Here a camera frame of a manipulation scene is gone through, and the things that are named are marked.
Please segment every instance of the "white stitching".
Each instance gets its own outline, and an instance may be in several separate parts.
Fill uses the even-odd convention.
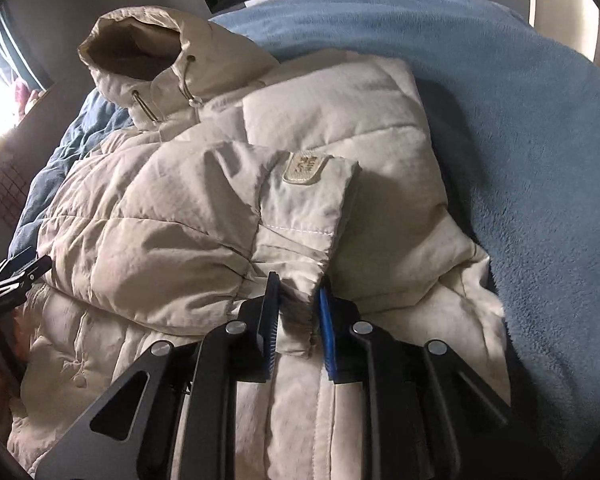
[[[268,225],[268,224],[260,224],[263,227],[268,227],[270,229],[282,229],[283,231],[295,231],[296,233],[309,233],[312,235],[326,235],[333,236],[333,233],[326,231],[306,231],[303,229],[292,229],[291,227],[280,227],[279,225]]]

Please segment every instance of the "wrinkled blue fabric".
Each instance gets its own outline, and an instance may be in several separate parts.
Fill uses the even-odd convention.
[[[111,132],[131,126],[129,113],[109,103],[100,92],[92,90],[80,114],[60,140],[46,166],[34,177],[27,203],[11,240],[9,256],[38,243],[38,230],[60,185],[76,160],[80,160]]]
[[[539,432],[570,468],[600,432],[600,70],[485,0],[275,0],[214,20],[280,60],[335,47],[411,65],[450,208],[492,257]],[[66,175],[54,161],[24,226]]]

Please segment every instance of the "curtain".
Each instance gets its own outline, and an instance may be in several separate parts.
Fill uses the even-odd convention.
[[[9,86],[18,78],[29,90],[46,90],[49,86],[43,76],[36,76],[13,39],[7,13],[0,8],[0,78]]]

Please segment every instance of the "hood opening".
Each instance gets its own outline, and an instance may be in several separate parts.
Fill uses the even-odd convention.
[[[86,52],[102,70],[151,81],[173,65],[180,50],[177,30],[125,18],[103,27]]]

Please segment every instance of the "jacket hood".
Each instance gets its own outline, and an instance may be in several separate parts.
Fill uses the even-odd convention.
[[[78,48],[98,90],[155,130],[276,66],[253,41],[178,10],[127,7],[103,15]]]

